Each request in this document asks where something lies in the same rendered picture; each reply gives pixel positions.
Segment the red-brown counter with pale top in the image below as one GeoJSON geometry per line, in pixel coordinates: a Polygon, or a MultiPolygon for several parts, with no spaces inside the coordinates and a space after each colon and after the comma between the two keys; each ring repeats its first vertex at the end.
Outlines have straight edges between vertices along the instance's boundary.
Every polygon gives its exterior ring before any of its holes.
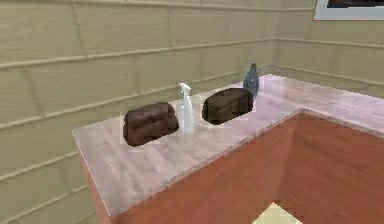
{"type": "Polygon", "coordinates": [[[384,99],[275,75],[253,110],[139,147],[74,130],[101,224],[384,224],[384,99]]]}

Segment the dark blue glass bottle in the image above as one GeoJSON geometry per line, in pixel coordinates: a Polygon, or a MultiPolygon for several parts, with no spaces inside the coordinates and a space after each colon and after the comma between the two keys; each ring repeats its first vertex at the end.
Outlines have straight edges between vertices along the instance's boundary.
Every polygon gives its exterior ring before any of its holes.
{"type": "Polygon", "coordinates": [[[249,91],[253,98],[257,97],[259,90],[259,76],[257,71],[257,64],[251,63],[250,68],[243,81],[243,88],[249,91]]]}

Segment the white spray bottle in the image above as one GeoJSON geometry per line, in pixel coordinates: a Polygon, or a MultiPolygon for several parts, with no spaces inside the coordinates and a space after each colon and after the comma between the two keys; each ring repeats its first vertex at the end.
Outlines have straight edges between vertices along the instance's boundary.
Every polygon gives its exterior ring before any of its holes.
{"type": "Polygon", "coordinates": [[[191,87],[186,83],[180,83],[180,88],[183,94],[183,105],[179,115],[180,128],[183,133],[192,134],[194,132],[194,115],[190,96],[191,87]]]}

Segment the dark brown bread loaf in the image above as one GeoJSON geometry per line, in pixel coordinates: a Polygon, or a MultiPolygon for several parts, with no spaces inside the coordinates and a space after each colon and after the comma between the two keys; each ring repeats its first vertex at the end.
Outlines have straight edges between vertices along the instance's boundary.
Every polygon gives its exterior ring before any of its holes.
{"type": "Polygon", "coordinates": [[[123,137],[128,145],[137,147],[178,129],[174,107],[158,102],[128,111],[124,116],[123,137]]]}
{"type": "Polygon", "coordinates": [[[227,88],[209,96],[203,103],[202,118],[219,125],[253,109],[253,95],[243,88],[227,88]]]}

